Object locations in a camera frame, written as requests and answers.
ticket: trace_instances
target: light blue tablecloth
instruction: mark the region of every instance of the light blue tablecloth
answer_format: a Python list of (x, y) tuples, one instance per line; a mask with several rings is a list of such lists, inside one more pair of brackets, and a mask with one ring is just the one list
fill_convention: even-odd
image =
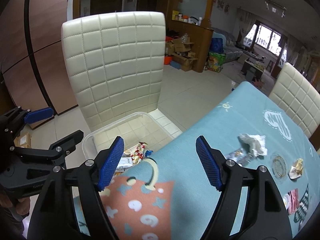
[[(263, 164), (273, 175), (271, 164), (274, 155), (280, 155), (285, 160), (287, 171), (297, 158), (304, 160), (303, 176), (297, 181), (291, 181), (288, 176), (279, 180), (273, 175), (282, 196), (298, 188), (299, 200), (304, 197), (303, 207), (297, 211), (299, 216), (297, 212), (289, 216), (293, 236), (315, 210), (320, 196), (318, 154), (301, 128), (283, 110), (250, 83), (243, 82), (209, 114), (152, 155), (159, 168), (157, 183), (173, 182), (170, 199), (163, 200), (164, 203), (170, 202), (172, 240), (200, 239), (220, 196), (220, 193), (209, 184), (196, 153), (197, 137), (203, 135), (212, 148), (227, 155), (242, 146), (238, 139), (241, 133), (266, 136), (268, 156), (250, 162), (248, 168), (256, 169)], [(123, 176), (134, 176), (137, 180), (148, 182), (152, 172), (150, 164), (142, 162)], [(231, 234), (239, 231), (245, 199), (246, 189), (243, 188)]]

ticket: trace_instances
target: white curtain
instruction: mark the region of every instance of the white curtain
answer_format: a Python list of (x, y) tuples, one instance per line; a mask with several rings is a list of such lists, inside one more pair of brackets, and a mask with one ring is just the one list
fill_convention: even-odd
[(295, 52), (299, 52), (303, 44), (292, 35), (288, 36), (287, 41), (287, 62), (293, 65), (295, 60)]
[(257, 16), (250, 12), (238, 9), (238, 19), (239, 19), (239, 28), (242, 36), (241, 43), (243, 44), (243, 39), (248, 35), (252, 26), (257, 20)]

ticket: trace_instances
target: orange bucket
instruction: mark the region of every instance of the orange bucket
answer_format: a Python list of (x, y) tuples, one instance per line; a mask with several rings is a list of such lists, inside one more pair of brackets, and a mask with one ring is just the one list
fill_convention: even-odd
[(170, 65), (171, 60), (173, 59), (172, 56), (164, 56), (164, 64)]

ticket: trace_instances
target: white leather chair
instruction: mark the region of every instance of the white leather chair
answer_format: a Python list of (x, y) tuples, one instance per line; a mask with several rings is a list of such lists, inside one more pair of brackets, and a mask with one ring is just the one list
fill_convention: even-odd
[(291, 64), (284, 64), (269, 98), (310, 138), (320, 124), (320, 95)]
[(74, 19), (63, 23), (61, 39), (70, 83), (91, 131), (157, 109), (165, 47), (162, 13)]

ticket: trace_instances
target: window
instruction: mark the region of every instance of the window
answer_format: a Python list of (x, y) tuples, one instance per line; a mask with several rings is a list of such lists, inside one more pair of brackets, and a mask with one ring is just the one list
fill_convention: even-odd
[[(244, 45), (250, 47), (252, 44), (252, 40), (257, 31), (257, 25), (254, 24), (248, 33), (248, 35), (244, 38)], [(257, 38), (255, 43), (269, 50), (273, 54), (279, 56), (281, 52), (281, 47), (279, 47), (278, 43), (281, 39), (281, 34), (276, 32), (274, 29), (269, 28), (263, 24), (259, 25), (257, 31)]]
[(286, 63), (286, 62), (287, 62), (287, 44), (285, 44), (285, 46), (284, 46), (284, 50), (283, 50), (283, 53), (282, 53), (282, 56), (281, 56), (281, 59), (279, 61), (278, 66), (282, 68), (284, 63)]

